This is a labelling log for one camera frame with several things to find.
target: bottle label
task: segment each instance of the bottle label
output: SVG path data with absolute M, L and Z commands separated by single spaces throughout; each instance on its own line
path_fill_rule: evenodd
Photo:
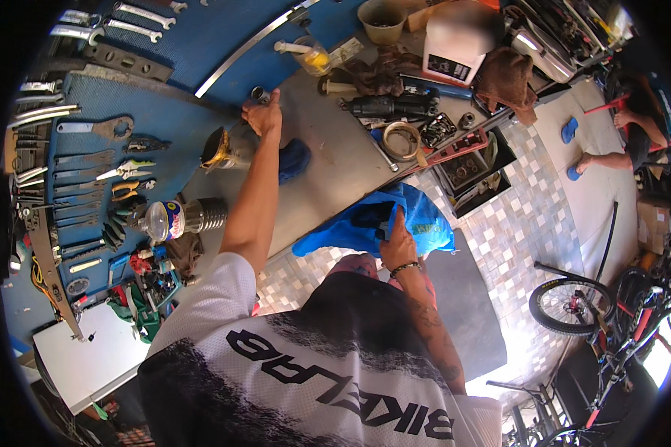
M 176 239 L 184 234 L 184 208 L 182 208 L 182 205 L 179 202 L 174 201 L 162 202 L 162 204 L 164 205 L 164 209 L 167 211 L 167 221 L 169 223 L 167 240 Z

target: blue flip-flop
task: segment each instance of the blue flip-flop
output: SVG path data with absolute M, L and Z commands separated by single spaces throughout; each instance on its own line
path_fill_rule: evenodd
M 567 177 L 569 177 L 569 180 L 572 180 L 573 182 L 579 180 L 579 177 L 581 177 L 583 174 L 577 172 L 577 165 L 579 165 L 579 162 L 574 163 L 572 166 L 569 166 L 569 169 L 567 169 Z
M 572 118 L 566 125 L 564 125 L 562 128 L 562 141 L 565 145 L 572 142 L 574 134 L 577 133 L 577 129 L 579 129 L 579 121 L 577 121 L 576 118 Z

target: brown rag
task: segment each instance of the brown rag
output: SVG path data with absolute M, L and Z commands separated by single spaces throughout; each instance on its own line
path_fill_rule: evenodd
M 366 64 L 357 58 L 343 63 L 343 68 L 353 75 L 353 84 L 363 95 L 392 94 L 400 96 L 405 88 L 398 72 L 403 69 L 419 69 L 420 56 L 401 53 L 396 46 L 378 47 L 378 58 L 373 64 Z
M 537 95 L 527 84 L 532 78 L 532 65 L 530 56 L 510 47 L 492 50 L 480 69 L 482 80 L 477 86 L 477 97 L 490 112 L 495 111 L 499 102 L 511 107 L 522 124 L 534 124 L 537 115 L 532 105 Z

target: water bottle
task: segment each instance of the water bottle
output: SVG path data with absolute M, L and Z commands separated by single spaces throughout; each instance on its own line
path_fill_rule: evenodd
M 176 200 L 155 202 L 140 219 L 140 228 L 156 242 L 198 233 L 224 225 L 226 202 L 222 199 L 196 199 L 182 205 Z

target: hand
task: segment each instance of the hand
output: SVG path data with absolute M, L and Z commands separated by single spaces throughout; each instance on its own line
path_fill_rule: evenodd
M 636 122 L 638 115 L 631 112 L 628 109 L 621 110 L 616 115 L 614 115 L 614 127 L 617 129 L 622 129 L 624 126 L 630 122 Z
M 248 100 L 241 106 L 243 112 L 241 118 L 246 120 L 259 137 L 269 130 L 280 130 L 281 128 L 281 106 L 278 100 L 281 97 L 279 89 L 273 89 L 271 99 L 267 104 L 254 104 Z
M 405 228 L 405 213 L 403 212 L 403 208 L 400 205 L 396 206 L 398 207 L 398 211 L 395 213 L 395 223 L 393 224 L 390 240 L 383 240 L 380 243 L 383 264 L 391 272 L 401 265 L 416 263 L 418 260 L 415 239 L 413 239 L 410 231 Z

